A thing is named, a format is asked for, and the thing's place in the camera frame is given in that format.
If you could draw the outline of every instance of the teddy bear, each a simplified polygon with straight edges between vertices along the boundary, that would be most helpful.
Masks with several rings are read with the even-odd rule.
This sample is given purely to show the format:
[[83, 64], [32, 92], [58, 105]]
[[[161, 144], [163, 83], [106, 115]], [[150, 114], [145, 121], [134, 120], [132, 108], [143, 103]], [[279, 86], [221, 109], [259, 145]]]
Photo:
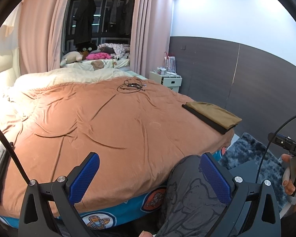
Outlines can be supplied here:
[[76, 51], [69, 52], [62, 57], [60, 67], [63, 68], [66, 66], [66, 64], [74, 63], [76, 61], [82, 61], [82, 59], [83, 55], [81, 53]]

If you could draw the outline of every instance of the hanging clothes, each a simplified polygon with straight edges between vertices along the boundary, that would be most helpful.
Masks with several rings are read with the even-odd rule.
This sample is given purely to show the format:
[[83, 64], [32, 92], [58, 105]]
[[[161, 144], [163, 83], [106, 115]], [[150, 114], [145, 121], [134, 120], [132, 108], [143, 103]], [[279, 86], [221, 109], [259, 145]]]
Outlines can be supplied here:
[[126, 5], [126, 16], [125, 16], [125, 34], [126, 35], [130, 35], [132, 33], [134, 5], [135, 5], [135, 0], [129, 0]]
[[96, 5], [94, 0], [81, 0], [78, 10], [74, 15], [76, 20], [76, 29], [74, 32], [73, 45], [84, 42], [91, 42], [92, 23], [94, 21], [94, 13]]
[[117, 2], [118, 0], [113, 0], [113, 4], [110, 10], [110, 24], [116, 24]]
[[125, 34], [125, 18], [126, 18], [126, 4], [123, 3], [117, 8], [117, 33], [120, 35]]
[[109, 29], [110, 20], [110, 8], [105, 8], [104, 22], [103, 22], [103, 32], [106, 33]]

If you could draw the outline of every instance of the blue gripper pad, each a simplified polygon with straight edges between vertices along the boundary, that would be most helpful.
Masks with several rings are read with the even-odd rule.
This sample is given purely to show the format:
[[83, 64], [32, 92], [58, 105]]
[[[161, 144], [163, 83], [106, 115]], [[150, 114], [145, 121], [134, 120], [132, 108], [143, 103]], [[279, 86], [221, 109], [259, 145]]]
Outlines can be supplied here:
[[70, 195], [68, 200], [71, 205], [74, 205], [82, 200], [99, 167], [100, 158], [99, 155], [95, 153], [70, 186]]
[[229, 205], [231, 202], [230, 186], [207, 154], [202, 155], [200, 167], [219, 201]]

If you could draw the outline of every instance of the gray patterned pants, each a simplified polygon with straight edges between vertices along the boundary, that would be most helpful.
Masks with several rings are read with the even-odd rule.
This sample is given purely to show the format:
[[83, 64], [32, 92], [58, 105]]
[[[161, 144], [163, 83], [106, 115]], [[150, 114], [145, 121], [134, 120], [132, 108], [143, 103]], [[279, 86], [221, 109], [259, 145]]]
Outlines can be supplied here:
[[199, 171], [200, 156], [182, 159], [170, 174], [156, 237], [203, 237], [219, 218], [225, 204]]

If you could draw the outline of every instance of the stuffed animal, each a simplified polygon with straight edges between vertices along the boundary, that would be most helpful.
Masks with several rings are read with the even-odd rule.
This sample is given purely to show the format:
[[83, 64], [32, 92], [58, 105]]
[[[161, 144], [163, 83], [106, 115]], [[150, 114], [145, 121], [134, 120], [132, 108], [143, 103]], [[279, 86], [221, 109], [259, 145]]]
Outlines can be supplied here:
[[83, 52], [79, 52], [79, 53], [83, 56], [83, 58], [82, 58], [83, 61], [86, 60], [87, 56], [89, 55], [88, 51], [83, 51]]
[[82, 61], [83, 56], [81, 53], [73, 51], [69, 52], [62, 57], [62, 61], [60, 62], [60, 67], [64, 67], [66, 64], [74, 63], [76, 61]]
[[97, 60], [97, 61], [92, 61], [91, 65], [93, 66], [94, 70], [102, 69], [104, 68], [104, 63], [103, 61]]
[[106, 60], [106, 59], [111, 59], [112, 57], [104, 52], [96, 53], [96, 54], [89, 54], [87, 56], [87, 60], [93, 61], [93, 60]]

